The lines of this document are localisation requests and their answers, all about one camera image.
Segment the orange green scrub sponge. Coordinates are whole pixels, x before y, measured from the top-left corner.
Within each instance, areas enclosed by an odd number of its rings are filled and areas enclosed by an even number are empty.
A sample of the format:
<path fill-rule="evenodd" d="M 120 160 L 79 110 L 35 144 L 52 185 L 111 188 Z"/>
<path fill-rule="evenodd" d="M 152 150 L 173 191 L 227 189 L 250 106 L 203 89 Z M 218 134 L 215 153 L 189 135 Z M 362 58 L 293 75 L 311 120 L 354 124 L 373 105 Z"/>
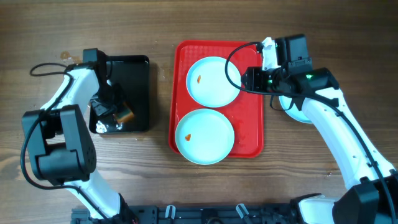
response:
<path fill-rule="evenodd" d="M 129 105 L 124 102 L 120 105 L 118 110 L 113 114 L 114 119 L 118 124 L 128 122 L 135 117 L 135 114 L 130 109 Z"/>

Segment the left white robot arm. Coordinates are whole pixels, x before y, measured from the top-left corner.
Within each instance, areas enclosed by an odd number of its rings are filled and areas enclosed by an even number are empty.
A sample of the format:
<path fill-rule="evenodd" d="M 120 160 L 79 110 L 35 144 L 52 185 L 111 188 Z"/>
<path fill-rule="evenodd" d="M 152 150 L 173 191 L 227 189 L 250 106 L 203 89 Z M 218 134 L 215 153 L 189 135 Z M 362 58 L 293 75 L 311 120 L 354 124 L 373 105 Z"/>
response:
<path fill-rule="evenodd" d="M 119 126 L 134 117 L 121 87 L 108 81 L 111 57 L 97 48 L 85 49 L 82 63 L 63 69 L 64 81 L 49 102 L 22 117 L 22 175 L 38 189 L 71 192 L 93 223 L 137 223 L 121 194 L 96 170 L 95 145 L 83 118 L 87 107 Z"/>

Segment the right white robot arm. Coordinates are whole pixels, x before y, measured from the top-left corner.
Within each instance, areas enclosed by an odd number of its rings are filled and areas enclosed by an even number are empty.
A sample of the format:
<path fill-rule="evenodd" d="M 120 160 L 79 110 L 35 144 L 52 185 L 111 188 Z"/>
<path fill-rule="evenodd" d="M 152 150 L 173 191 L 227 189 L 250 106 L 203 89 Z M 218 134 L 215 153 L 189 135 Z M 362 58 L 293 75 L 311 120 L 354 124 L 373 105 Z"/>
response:
<path fill-rule="evenodd" d="M 343 176 L 346 193 L 322 194 L 292 201 L 297 223 L 396 223 L 397 170 L 374 147 L 354 118 L 336 78 L 327 68 L 314 68 L 304 35 L 256 42 L 260 67 L 241 78 L 248 93 L 286 99 L 284 111 L 312 123 Z"/>

